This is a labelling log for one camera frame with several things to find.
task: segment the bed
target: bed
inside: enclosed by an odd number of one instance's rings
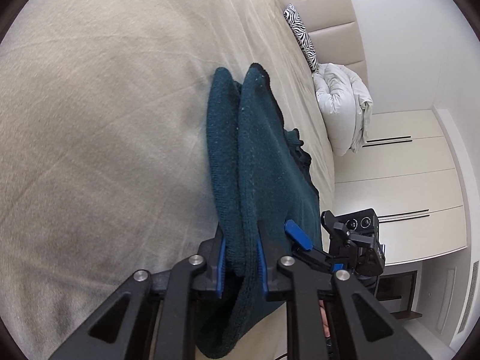
[[[215,69],[259,62],[286,128],[312,156],[321,210],[333,156],[311,72],[282,11],[302,15],[320,62],[367,72],[350,0],[29,0],[0,44],[0,316],[43,360],[133,271],[196,252],[217,225],[205,114]],[[230,359],[286,347],[285,308]]]

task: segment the white wall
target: white wall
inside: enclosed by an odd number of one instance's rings
[[[451,0],[352,0],[374,113],[431,109],[448,58]]]
[[[480,42],[452,0],[352,3],[365,49],[374,112],[434,107],[450,126],[448,134],[456,141],[458,162],[464,168],[457,164],[457,169],[465,172],[463,192],[469,195],[471,266],[480,257]],[[456,266],[460,260],[454,258],[446,257],[443,265]],[[464,332],[455,334],[450,343],[455,350],[480,316],[477,293],[474,299]],[[458,314],[458,305],[454,308]],[[445,334],[439,337],[446,340]]]
[[[449,304],[445,325],[437,330],[443,296],[446,290],[447,270],[454,269],[454,288]],[[465,298],[469,289],[470,249],[427,259],[423,262],[422,282],[416,311],[423,314],[419,322],[432,334],[450,345],[462,319]]]
[[[402,321],[402,325],[422,345],[433,360],[450,360],[455,355],[452,349],[443,344],[418,320]]]

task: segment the cabinet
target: cabinet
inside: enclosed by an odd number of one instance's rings
[[[466,247],[458,174],[432,111],[373,115],[368,144],[335,157],[334,214],[370,207],[387,265]]]

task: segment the dark green sweater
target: dark green sweater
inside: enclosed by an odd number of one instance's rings
[[[293,219],[321,246],[318,191],[311,157],[298,130],[285,131],[270,78],[252,64],[243,85],[216,70],[207,109],[207,145],[218,220],[226,238],[227,272],[222,300],[201,303],[198,348],[210,358],[228,354],[237,341],[280,306],[265,302],[258,280],[257,221],[290,254],[284,223]]]

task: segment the camera lens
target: camera lens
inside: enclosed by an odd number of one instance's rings
[[[356,228],[358,227],[359,223],[357,222],[356,219],[352,218],[352,219],[349,219],[349,220],[345,223],[345,225],[346,225],[346,228],[347,228],[348,230],[354,231],[354,230],[356,230]]]
[[[360,226],[362,226],[362,228],[364,228],[364,229],[366,229],[368,226],[370,226],[370,224],[371,224],[371,219],[368,218],[368,216],[363,218],[360,222]]]

